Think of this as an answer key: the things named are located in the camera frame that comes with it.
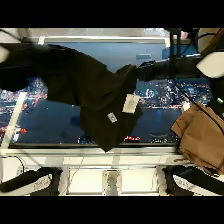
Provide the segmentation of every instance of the metal bracket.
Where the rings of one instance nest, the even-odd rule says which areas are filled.
[[[102,193],[105,196],[119,196],[122,193],[121,171],[104,170],[102,179]]]

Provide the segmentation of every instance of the folded brown fabric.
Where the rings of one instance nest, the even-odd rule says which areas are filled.
[[[198,103],[224,129],[224,121],[209,107]],[[181,137],[180,152],[191,162],[224,174],[224,136],[217,124],[196,105],[191,106],[174,123],[172,130]]]

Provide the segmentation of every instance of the black cloth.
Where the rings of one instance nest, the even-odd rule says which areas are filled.
[[[1,44],[10,51],[0,64],[0,88],[9,91],[28,86],[27,78],[40,76],[48,87],[48,100],[81,107],[81,128],[105,151],[121,143],[142,115],[123,113],[127,93],[136,87],[136,67],[127,65],[112,73],[96,59],[57,45]],[[117,122],[109,123],[113,112]]]

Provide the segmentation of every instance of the metal frame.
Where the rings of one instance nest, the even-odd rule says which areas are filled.
[[[46,42],[127,42],[127,43],[165,43],[169,47],[167,37],[113,37],[113,36],[41,36],[32,38],[38,44]],[[105,153],[100,148],[74,148],[74,149],[13,149],[1,148],[2,155],[31,155],[31,156],[119,156],[119,155],[161,155],[175,154],[175,147],[142,147],[142,148],[115,148]]]

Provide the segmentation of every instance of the brown garment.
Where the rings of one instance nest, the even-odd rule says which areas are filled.
[[[198,103],[224,129],[224,121],[209,107]],[[211,174],[213,168],[224,174],[224,136],[217,124],[195,105],[185,111],[172,130],[181,137],[180,152],[191,162]]]

